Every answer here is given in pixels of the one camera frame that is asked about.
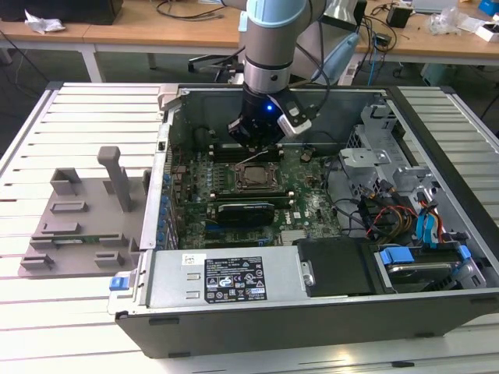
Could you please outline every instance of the blue latch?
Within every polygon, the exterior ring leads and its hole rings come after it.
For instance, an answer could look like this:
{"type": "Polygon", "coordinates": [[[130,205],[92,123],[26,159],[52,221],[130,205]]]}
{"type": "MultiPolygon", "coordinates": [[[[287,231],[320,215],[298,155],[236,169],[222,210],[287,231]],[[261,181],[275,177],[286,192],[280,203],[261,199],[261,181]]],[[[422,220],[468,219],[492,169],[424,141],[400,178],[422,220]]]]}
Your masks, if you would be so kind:
{"type": "Polygon", "coordinates": [[[428,218],[426,219],[426,226],[424,228],[424,233],[423,233],[423,242],[429,244],[431,248],[435,248],[437,246],[436,243],[433,243],[432,234],[431,234],[434,229],[434,223],[435,223],[435,217],[428,216],[428,218]]]}
{"type": "Polygon", "coordinates": [[[409,247],[388,247],[380,252],[380,256],[384,265],[414,262],[414,257],[412,257],[409,247]]]}
{"type": "Polygon", "coordinates": [[[458,250],[459,250],[459,254],[461,255],[463,261],[465,261],[467,259],[471,259],[471,252],[469,251],[469,249],[466,245],[460,245],[458,250]]]}
{"type": "Polygon", "coordinates": [[[125,291],[128,290],[128,277],[113,277],[109,284],[109,291],[125,291]]]}

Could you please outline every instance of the motherboard chip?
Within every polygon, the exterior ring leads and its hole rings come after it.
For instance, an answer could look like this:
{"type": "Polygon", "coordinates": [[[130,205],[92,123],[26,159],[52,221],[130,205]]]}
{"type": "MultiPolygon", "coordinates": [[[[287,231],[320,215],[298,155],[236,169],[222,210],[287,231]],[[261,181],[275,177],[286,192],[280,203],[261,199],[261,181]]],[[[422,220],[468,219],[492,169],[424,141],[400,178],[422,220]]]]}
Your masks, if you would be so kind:
{"type": "Polygon", "coordinates": [[[248,185],[267,184],[267,172],[263,166],[251,166],[244,169],[244,179],[248,185]]]}
{"type": "Polygon", "coordinates": [[[236,187],[240,192],[277,190],[277,166],[273,164],[236,165],[234,168],[236,187]]]}

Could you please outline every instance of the electronic device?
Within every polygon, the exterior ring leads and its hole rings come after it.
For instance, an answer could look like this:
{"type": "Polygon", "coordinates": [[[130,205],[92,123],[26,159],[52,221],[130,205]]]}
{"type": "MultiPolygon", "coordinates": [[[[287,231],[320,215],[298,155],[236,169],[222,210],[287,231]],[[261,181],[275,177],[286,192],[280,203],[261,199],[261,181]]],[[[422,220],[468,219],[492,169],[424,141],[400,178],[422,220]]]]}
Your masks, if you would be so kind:
{"type": "Polygon", "coordinates": [[[412,7],[392,5],[387,15],[388,26],[403,29],[413,11],[412,7]]]}
{"type": "Polygon", "coordinates": [[[123,0],[0,0],[2,21],[23,21],[24,10],[36,17],[62,22],[111,25],[123,0]]]}
{"type": "Polygon", "coordinates": [[[138,266],[111,281],[116,323],[146,356],[182,358],[440,336],[496,310],[499,229],[417,88],[335,87],[310,132],[260,151],[226,130],[242,86],[179,86],[138,266]]]}

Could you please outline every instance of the gray bracket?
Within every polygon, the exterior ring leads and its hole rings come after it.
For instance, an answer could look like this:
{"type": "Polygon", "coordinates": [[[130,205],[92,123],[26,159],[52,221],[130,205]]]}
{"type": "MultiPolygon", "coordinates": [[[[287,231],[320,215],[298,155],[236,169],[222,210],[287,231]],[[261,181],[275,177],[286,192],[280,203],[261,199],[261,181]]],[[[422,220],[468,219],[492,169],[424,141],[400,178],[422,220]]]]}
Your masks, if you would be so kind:
{"type": "Polygon", "coordinates": [[[147,201],[147,173],[128,178],[119,148],[102,147],[105,178],[56,169],[54,188],[19,267],[20,277],[87,277],[132,270],[147,201]]]}

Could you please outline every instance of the power supply label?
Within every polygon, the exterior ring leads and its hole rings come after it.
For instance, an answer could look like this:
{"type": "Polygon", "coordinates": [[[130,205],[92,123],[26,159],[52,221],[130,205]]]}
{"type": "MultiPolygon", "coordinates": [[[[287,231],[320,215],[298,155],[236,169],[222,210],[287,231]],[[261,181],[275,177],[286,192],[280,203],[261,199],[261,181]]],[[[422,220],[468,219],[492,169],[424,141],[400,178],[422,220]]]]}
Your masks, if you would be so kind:
{"type": "Polygon", "coordinates": [[[210,304],[267,300],[261,257],[206,259],[204,276],[204,299],[210,304]]]}

